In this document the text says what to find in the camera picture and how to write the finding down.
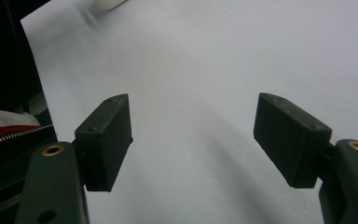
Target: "gray cloth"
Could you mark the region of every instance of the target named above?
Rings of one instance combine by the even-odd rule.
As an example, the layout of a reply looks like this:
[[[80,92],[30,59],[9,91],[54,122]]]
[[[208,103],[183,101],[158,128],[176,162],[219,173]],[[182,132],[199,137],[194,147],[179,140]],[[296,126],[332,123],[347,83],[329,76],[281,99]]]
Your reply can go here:
[[[16,114],[0,110],[0,127],[12,125],[40,125],[37,119],[27,113]]]

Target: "red fabric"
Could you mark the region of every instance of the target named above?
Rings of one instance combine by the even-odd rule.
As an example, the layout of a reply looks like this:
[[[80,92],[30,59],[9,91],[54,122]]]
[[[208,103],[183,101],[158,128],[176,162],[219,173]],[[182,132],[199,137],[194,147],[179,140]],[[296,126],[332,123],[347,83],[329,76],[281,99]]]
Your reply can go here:
[[[34,126],[34,125],[13,125],[13,126],[5,126],[0,127],[0,136],[7,135],[10,133],[20,133],[25,131],[30,131],[33,129],[38,129],[41,126]]]

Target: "blurry white object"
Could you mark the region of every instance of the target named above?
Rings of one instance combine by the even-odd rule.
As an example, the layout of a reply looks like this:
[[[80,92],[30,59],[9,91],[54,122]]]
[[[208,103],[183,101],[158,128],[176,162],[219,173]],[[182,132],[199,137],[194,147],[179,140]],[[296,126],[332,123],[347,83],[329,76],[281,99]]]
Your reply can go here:
[[[95,3],[99,7],[103,8],[105,10],[109,10],[109,9],[113,9],[113,8],[117,7],[124,1],[125,0],[95,0]]]

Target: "zipper teeth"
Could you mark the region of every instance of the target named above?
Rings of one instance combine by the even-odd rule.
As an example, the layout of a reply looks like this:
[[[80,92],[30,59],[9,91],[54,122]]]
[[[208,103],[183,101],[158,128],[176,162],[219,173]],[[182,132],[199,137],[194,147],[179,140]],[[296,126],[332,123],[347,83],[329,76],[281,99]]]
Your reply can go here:
[[[8,135],[0,137],[0,143],[3,143],[5,141],[7,141],[9,139],[12,139],[12,138],[15,138],[15,137],[23,136],[23,135],[28,134],[28,133],[35,133],[35,132],[44,130],[46,128],[52,127],[52,126],[53,126],[52,124],[49,124],[47,126],[43,126],[43,127],[37,128],[37,129],[32,129],[32,130],[29,130],[29,131],[24,131],[24,132],[19,132],[19,133],[11,133],[11,134],[8,134]]]

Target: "white table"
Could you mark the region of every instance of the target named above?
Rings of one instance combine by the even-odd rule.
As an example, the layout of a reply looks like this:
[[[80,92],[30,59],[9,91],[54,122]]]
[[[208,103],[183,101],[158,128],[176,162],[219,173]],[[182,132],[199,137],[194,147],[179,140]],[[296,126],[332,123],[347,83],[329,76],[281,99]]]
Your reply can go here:
[[[253,138],[258,93],[358,139],[358,1],[53,0],[22,21],[58,138],[128,93],[134,142],[91,223],[322,223]]]

